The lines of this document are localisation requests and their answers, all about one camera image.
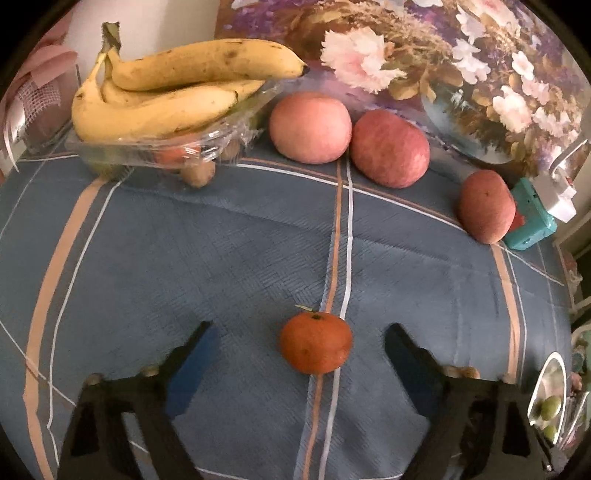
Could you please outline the banana bunch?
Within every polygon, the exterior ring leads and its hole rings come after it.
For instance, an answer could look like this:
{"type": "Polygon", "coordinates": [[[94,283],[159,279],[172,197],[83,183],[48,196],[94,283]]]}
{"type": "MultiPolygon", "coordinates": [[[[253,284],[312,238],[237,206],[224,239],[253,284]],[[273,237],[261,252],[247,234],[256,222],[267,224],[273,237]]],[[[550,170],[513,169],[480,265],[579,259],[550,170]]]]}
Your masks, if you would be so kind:
{"type": "Polygon", "coordinates": [[[197,42],[124,61],[119,24],[101,25],[102,48],[71,107],[74,131],[88,143],[165,138],[207,125],[235,107],[246,83],[304,76],[308,65],[269,40],[197,42]]]}

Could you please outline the small orange tangerine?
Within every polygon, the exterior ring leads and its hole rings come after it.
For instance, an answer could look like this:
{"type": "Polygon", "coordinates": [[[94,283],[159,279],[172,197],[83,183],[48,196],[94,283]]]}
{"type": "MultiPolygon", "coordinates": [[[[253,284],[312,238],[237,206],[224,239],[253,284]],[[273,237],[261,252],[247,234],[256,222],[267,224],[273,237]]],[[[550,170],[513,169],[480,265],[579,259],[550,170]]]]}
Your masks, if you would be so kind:
{"type": "Polygon", "coordinates": [[[346,363],[353,348],[348,323],[325,312],[301,311],[280,331],[280,353],[295,371],[324,375],[346,363]]]}

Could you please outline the floral painting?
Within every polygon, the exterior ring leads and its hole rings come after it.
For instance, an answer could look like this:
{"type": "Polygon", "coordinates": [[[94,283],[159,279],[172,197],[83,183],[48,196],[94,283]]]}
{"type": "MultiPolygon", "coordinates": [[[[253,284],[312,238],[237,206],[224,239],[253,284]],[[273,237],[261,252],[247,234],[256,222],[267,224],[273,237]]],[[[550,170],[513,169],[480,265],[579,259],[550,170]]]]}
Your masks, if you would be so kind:
{"type": "Polygon", "coordinates": [[[361,100],[516,175],[581,133],[590,77],[521,1],[223,1],[217,38],[283,43],[361,100]]]}

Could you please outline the clear plastic fruit tray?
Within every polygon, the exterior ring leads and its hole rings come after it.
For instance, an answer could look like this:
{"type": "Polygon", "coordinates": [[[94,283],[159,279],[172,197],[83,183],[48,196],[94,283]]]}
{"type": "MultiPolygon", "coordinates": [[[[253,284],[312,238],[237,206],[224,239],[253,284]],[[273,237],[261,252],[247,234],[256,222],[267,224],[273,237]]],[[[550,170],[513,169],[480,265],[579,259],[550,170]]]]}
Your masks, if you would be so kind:
{"type": "Polygon", "coordinates": [[[66,137],[68,151],[95,174],[120,179],[133,168],[179,172],[235,164],[263,133],[270,104],[281,92],[279,82],[267,81],[252,96],[239,102],[211,125],[168,139],[114,140],[88,143],[75,132],[66,137]]]}

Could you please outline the pink apple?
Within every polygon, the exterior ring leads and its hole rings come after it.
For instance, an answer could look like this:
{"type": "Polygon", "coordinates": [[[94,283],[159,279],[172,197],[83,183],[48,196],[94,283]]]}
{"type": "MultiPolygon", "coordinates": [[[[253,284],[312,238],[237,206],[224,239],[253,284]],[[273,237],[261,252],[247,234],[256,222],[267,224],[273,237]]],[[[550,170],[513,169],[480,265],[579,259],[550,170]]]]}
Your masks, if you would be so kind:
{"type": "Polygon", "coordinates": [[[341,101],[318,92],[287,95],[270,113],[270,140],[281,155],[301,164],[338,160],[352,139],[353,121],[341,101]]]}

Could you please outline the middle red apple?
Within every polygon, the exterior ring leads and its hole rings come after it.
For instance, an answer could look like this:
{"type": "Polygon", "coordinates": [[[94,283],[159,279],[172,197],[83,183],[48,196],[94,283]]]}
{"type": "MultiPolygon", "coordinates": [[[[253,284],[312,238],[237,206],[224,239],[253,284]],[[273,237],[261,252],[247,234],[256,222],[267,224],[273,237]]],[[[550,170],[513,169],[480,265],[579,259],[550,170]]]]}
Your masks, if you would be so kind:
{"type": "Polygon", "coordinates": [[[349,155],[363,175],[394,189],[420,180],[431,159],[423,131],[384,109],[370,110],[356,121],[349,155]]]}

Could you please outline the teal plastic box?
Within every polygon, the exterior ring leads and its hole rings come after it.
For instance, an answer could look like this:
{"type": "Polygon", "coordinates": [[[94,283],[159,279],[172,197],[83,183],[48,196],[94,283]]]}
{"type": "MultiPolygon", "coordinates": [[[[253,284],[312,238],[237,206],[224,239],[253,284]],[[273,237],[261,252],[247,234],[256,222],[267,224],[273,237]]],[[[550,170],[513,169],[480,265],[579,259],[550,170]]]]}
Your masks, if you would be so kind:
{"type": "Polygon", "coordinates": [[[511,193],[515,200],[516,213],[504,236],[504,243],[509,249],[527,250],[556,232],[556,220],[544,208],[529,179],[521,178],[511,193]]]}

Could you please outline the pink flower bouquet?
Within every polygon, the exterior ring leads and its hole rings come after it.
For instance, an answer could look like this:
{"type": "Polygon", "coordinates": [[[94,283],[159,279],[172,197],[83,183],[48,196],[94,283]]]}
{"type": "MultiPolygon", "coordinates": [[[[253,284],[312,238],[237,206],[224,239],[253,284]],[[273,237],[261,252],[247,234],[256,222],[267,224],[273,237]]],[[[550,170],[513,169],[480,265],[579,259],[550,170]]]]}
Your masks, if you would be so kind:
{"type": "Polygon", "coordinates": [[[19,149],[47,148],[69,123],[78,86],[77,53],[64,44],[68,12],[37,43],[1,100],[1,152],[11,164],[19,149]]]}

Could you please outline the blue plaid tablecloth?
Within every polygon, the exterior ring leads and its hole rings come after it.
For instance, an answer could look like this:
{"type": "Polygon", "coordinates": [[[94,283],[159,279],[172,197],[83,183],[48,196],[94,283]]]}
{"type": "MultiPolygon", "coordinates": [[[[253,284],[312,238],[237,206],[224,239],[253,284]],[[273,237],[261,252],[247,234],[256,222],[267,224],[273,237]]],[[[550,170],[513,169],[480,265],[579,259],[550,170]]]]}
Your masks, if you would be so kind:
{"type": "Polygon", "coordinates": [[[135,170],[107,182],[58,154],[1,188],[1,423],[53,478],[83,381],[161,362],[201,322],[219,349],[176,429],[211,479],[394,479],[427,430],[383,350],[394,322],[444,364],[535,383],[570,353],[568,295],[544,242],[516,254],[456,223],[459,184],[401,191],[344,162],[312,168],[262,143],[193,190],[135,170]],[[348,323],[324,375],[294,370],[280,331],[301,311],[348,323]]]}

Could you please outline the green mango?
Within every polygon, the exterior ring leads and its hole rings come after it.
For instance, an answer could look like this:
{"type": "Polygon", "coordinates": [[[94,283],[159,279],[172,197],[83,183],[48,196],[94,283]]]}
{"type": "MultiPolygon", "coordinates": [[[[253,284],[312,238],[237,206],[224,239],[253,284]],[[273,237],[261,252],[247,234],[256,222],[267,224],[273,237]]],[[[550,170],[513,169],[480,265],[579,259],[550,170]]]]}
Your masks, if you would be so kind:
{"type": "Polygon", "coordinates": [[[544,429],[543,429],[543,435],[544,437],[551,442],[552,444],[555,443],[555,438],[557,436],[557,427],[553,424],[549,424],[547,425],[544,429]]]}
{"type": "Polygon", "coordinates": [[[540,417],[544,421],[553,420],[560,412],[562,407],[562,399],[553,395],[546,398],[540,407],[540,417]]]}

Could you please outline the large red apple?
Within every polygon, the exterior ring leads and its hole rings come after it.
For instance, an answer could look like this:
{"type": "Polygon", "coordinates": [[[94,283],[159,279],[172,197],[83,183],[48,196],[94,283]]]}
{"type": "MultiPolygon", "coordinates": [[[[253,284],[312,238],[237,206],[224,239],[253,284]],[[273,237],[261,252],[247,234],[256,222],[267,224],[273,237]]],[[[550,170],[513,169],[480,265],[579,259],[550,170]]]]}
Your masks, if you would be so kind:
{"type": "Polygon", "coordinates": [[[496,244],[508,233],[516,204],[497,172],[479,170],[463,182],[457,212],[460,223],[475,240],[496,244]]]}

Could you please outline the large steel bowl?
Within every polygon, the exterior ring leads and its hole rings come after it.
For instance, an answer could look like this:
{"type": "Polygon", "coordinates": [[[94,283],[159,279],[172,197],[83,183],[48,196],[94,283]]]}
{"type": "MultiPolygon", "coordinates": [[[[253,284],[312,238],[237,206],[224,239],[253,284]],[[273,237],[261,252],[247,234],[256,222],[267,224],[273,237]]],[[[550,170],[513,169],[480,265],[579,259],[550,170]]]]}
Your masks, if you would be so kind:
{"type": "Polygon", "coordinates": [[[552,352],[541,369],[528,405],[528,420],[552,444],[558,443],[564,423],[567,377],[563,357],[552,352]]]}

